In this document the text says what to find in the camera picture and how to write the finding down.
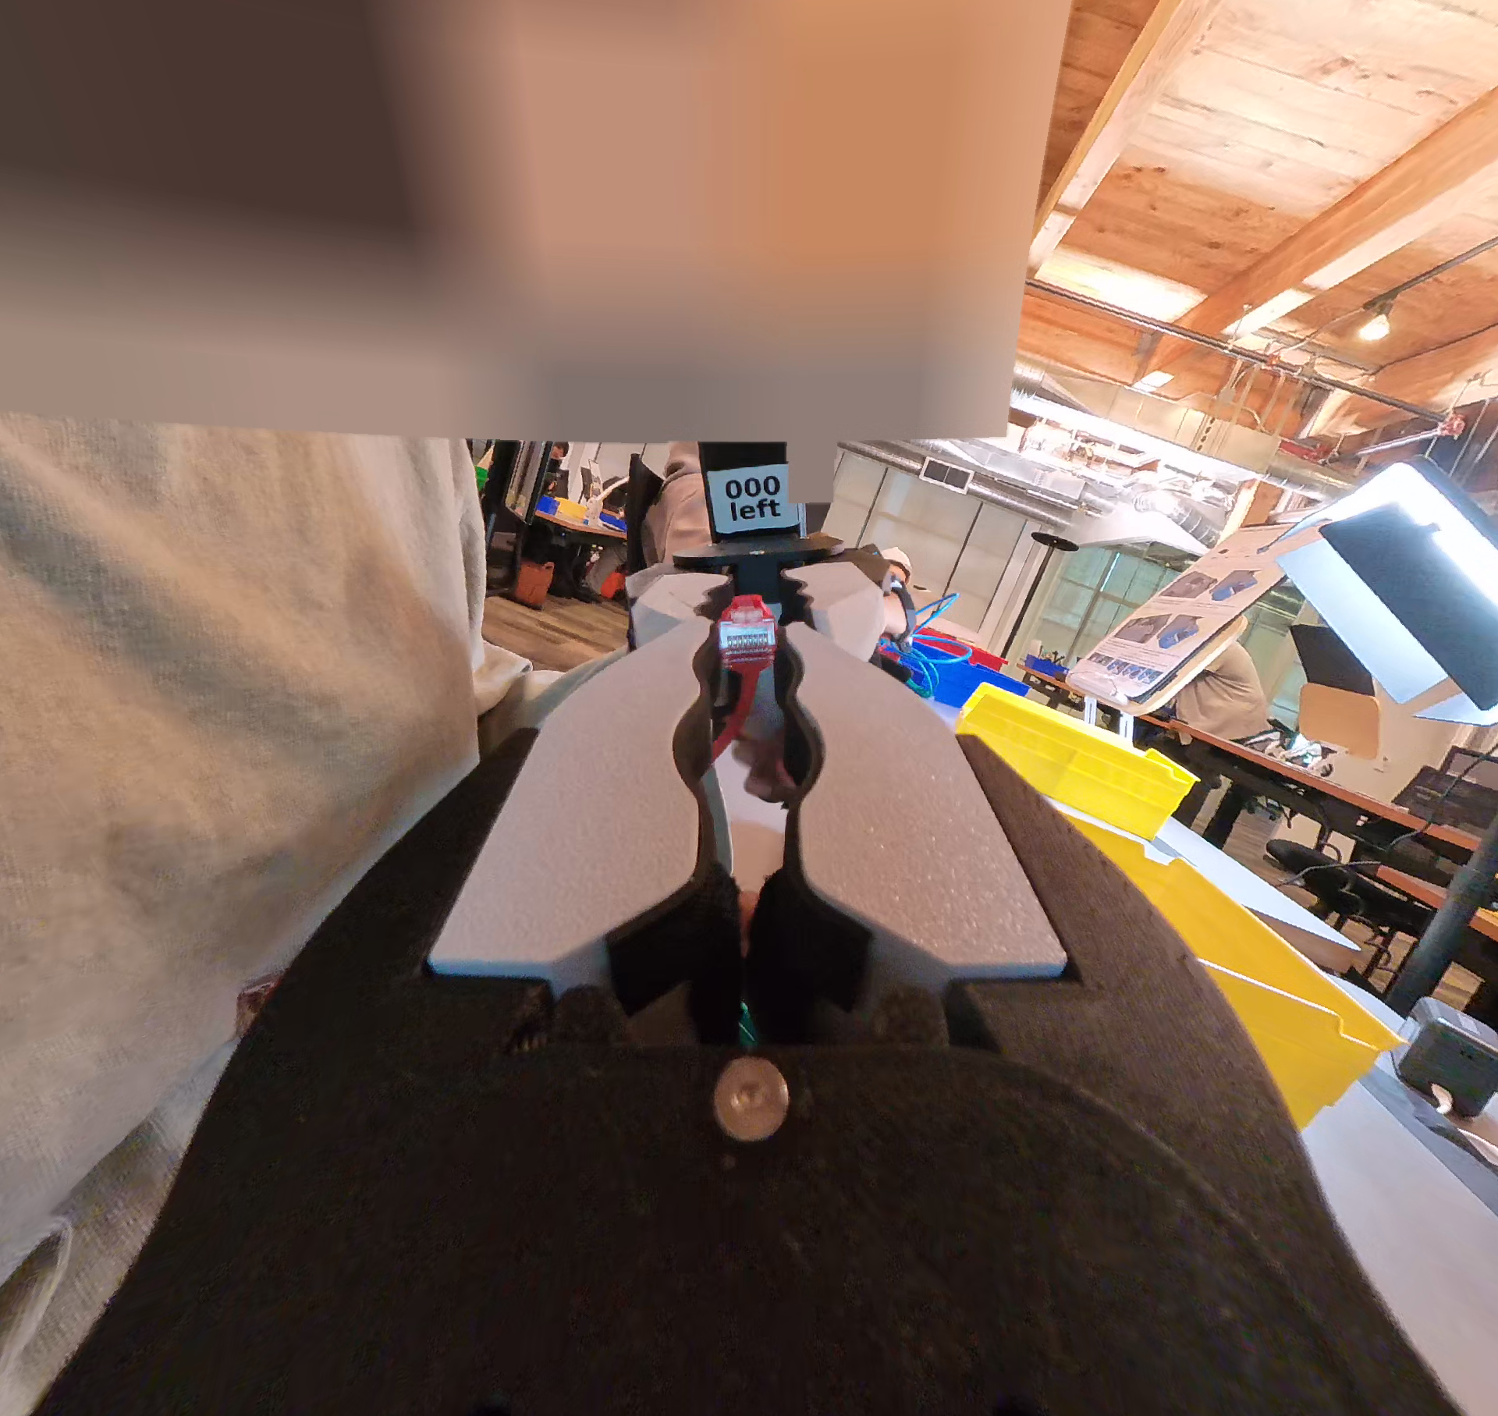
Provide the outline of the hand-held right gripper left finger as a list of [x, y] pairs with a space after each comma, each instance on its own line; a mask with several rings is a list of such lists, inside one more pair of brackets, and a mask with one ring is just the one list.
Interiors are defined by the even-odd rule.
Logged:
[[577, 687], [540, 727], [425, 958], [436, 977], [674, 990], [739, 974], [701, 779], [691, 615]]

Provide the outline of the black floor lamp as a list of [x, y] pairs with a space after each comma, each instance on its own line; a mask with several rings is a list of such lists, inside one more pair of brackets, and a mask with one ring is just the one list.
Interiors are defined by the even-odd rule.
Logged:
[[1040, 587], [1041, 587], [1041, 584], [1047, 578], [1047, 572], [1050, 570], [1050, 562], [1053, 562], [1056, 554], [1075, 554], [1075, 551], [1078, 551], [1077, 542], [1071, 542], [1066, 536], [1060, 536], [1056, 532], [1035, 530], [1031, 535], [1031, 540], [1041, 548], [1041, 554], [1040, 554], [1040, 562], [1033, 570], [1033, 578], [1027, 580], [1027, 589], [1024, 593], [1021, 604], [1012, 613], [1010, 630], [1007, 630], [1007, 637], [1005, 637], [1002, 650], [1001, 650], [1001, 657], [1005, 662], [1012, 659], [1012, 655], [1014, 655], [1014, 646], [1017, 646], [1017, 640], [1021, 637], [1021, 625], [1024, 625], [1024, 620], [1026, 620], [1026, 615], [1027, 615], [1027, 610], [1031, 610], [1031, 607], [1033, 607], [1033, 602], [1035, 602], [1035, 598], [1040, 593]]

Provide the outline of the black laptop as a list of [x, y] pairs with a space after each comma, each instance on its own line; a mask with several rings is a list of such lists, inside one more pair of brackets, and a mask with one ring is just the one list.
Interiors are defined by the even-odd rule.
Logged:
[[1394, 806], [1424, 823], [1481, 835], [1495, 816], [1495, 751], [1452, 747], [1438, 769], [1417, 771]]

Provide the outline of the studio light panel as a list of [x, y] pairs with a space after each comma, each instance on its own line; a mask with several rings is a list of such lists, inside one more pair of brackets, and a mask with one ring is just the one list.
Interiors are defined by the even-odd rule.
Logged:
[[1495, 521], [1430, 460], [1319, 507], [1276, 562], [1392, 702], [1495, 724]]

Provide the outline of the large yellow plastic bin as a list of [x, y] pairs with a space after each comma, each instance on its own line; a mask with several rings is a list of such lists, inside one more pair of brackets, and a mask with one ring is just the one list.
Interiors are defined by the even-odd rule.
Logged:
[[1175, 854], [1056, 803], [1174, 926], [1264, 1058], [1293, 1124], [1335, 1107], [1401, 1036]]

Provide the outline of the long wooden desk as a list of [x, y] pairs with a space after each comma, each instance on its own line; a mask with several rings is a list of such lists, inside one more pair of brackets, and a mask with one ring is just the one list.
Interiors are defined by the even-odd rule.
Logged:
[[1208, 771], [1218, 773], [1220, 792], [1236, 785], [1251, 795], [1246, 809], [1269, 803], [1289, 819], [1311, 822], [1317, 840], [1307, 847], [1402, 894], [1420, 909], [1420, 937], [1445, 899], [1454, 869], [1476, 849], [1476, 835], [1424, 823], [1402, 807], [1175, 719], [1143, 716], [1135, 721], [1131, 739], [1136, 747], [1152, 747], [1179, 761], [1197, 779]]

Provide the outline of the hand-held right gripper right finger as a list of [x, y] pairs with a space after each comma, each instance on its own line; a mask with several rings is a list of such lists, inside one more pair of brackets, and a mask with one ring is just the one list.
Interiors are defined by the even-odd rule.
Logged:
[[953, 731], [805, 622], [788, 655], [788, 721], [811, 751], [785, 835], [792, 972], [815, 990], [1063, 977], [1066, 953]]

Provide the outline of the printed poster board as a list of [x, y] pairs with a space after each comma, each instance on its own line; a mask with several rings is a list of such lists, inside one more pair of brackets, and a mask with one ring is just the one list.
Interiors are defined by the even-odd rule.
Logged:
[[1242, 527], [1197, 557], [1066, 668], [1064, 687], [1123, 716], [1150, 716], [1236, 640], [1282, 584], [1289, 525]]

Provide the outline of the small grey device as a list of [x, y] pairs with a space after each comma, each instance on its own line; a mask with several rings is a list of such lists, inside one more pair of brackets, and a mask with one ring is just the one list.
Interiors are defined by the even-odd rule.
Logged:
[[1443, 1088], [1461, 1117], [1480, 1117], [1495, 1096], [1495, 1033], [1436, 997], [1415, 1001], [1401, 1027], [1395, 1075], [1411, 1090]]

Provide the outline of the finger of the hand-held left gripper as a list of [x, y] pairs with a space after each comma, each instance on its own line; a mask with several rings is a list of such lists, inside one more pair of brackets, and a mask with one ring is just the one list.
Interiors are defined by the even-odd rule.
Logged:
[[727, 599], [727, 573], [645, 567], [627, 576], [630, 650], [640, 650], [681, 622], [716, 622]]
[[872, 662], [887, 628], [887, 567], [790, 567], [782, 584], [808, 625], [857, 662]]

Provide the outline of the black ceiling pipe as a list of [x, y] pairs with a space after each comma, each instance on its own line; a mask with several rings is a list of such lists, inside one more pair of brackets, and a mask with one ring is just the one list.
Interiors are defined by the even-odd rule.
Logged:
[[1160, 342], [1174, 340], [1174, 342], [1187, 342], [1189, 348], [1197, 348], [1198, 352], [1208, 352], [1214, 357], [1227, 359], [1232, 364], [1251, 364], [1259, 371], [1267, 371], [1269, 374], [1280, 374], [1280, 378], [1292, 378], [1302, 386], [1314, 388], [1314, 390], [1326, 390], [1326, 393], [1339, 393], [1344, 395], [1352, 402], [1371, 402], [1376, 407], [1383, 407], [1386, 411], [1402, 415], [1407, 418], [1424, 418], [1428, 423], [1443, 423], [1447, 422], [1454, 410], [1432, 410], [1432, 407], [1422, 407], [1417, 402], [1410, 402], [1405, 397], [1392, 395], [1386, 390], [1377, 390], [1372, 386], [1359, 386], [1352, 381], [1342, 381], [1330, 374], [1312, 373], [1307, 367], [1297, 367], [1289, 366], [1280, 355], [1264, 355], [1255, 352], [1248, 348], [1241, 348], [1232, 340], [1223, 340], [1218, 335], [1201, 335], [1197, 330], [1189, 330], [1186, 327], [1179, 327], [1175, 322], [1165, 322], [1165, 319], [1152, 319], [1148, 315], [1138, 315], [1135, 311], [1128, 311], [1123, 306], [1113, 306], [1109, 300], [1101, 300], [1098, 296], [1077, 292], [1071, 288], [1063, 288], [1056, 282], [1047, 281], [1035, 281], [1027, 278], [1024, 281], [1024, 292], [1031, 296], [1047, 296], [1050, 300], [1069, 303], [1077, 306], [1085, 313], [1092, 313], [1101, 319], [1121, 322], [1124, 327], [1131, 327], [1142, 333], [1160, 335]]

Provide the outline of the person's light sweater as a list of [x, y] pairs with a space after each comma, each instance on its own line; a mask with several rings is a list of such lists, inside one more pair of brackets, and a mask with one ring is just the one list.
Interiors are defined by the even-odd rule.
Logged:
[[3, 415], [3, 1263], [556, 674], [461, 438]]

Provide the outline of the black office chair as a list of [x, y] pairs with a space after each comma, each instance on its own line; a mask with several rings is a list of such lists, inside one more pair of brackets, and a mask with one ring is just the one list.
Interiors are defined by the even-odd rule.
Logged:
[[1392, 961], [1395, 935], [1420, 937], [1420, 909], [1385, 882], [1376, 882], [1330, 856], [1293, 840], [1269, 840], [1264, 856], [1288, 873], [1284, 888], [1312, 895], [1311, 911], [1342, 930], [1347, 921], [1371, 932], [1367, 958], [1356, 978], [1367, 989], [1376, 972]]

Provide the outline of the grey metal pole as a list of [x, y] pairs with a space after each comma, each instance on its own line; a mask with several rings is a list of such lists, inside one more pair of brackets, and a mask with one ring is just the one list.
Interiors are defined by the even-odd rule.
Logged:
[[1495, 819], [1468, 864], [1454, 875], [1445, 899], [1436, 909], [1425, 932], [1399, 969], [1385, 993], [1385, 1005], [1399, 1015], [1411, 1013], [1415, 1005], [1436, 993], [1447, 968], [1454, 962], [1473, 917], [1487, 904], [1495, 884]]

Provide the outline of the silver air duct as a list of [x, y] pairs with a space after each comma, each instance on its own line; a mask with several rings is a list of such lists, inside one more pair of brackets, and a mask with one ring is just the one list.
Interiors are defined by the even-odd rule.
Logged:
[[1078, 547], [1165, 547], [1192, 557], [1227, 540], [1227, 514], [1179, 489], [1098, 478], [1021, 458], [979, 440], [841, 440], [841, 451], [939, 483], [966, 475], [966, 496], [1050, 524]]

